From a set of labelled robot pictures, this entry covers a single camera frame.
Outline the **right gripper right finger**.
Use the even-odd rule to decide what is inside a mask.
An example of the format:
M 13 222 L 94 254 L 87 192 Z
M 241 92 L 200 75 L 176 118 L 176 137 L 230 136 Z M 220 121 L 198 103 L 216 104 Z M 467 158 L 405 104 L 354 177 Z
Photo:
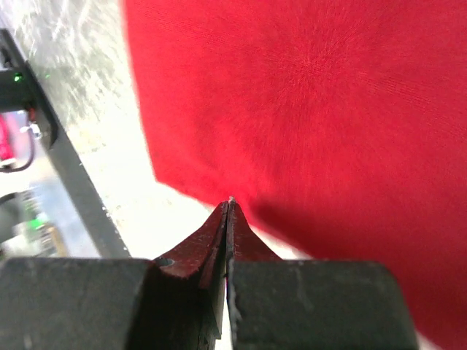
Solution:
M 236 201 L 226 218 L 227 303 L 235 349 L 416 349 L 401 289 L 384 266 L 284 260 Z

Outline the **red t shirt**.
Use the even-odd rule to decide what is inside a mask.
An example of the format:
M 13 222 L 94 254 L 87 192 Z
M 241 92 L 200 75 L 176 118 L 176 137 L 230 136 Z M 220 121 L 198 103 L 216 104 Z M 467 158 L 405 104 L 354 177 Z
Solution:
M 313 257 L 376 260 L 466 347 L 466 3 L 126 1 L 156 178 Z

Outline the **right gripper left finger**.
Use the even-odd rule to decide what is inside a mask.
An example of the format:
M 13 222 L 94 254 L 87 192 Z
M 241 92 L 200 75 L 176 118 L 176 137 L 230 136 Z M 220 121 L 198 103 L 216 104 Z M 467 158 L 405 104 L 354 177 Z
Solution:
M 154 260 L 13 257 L 1 263 L 3 349 L 213 349 L 222 332 L 225 224 Z

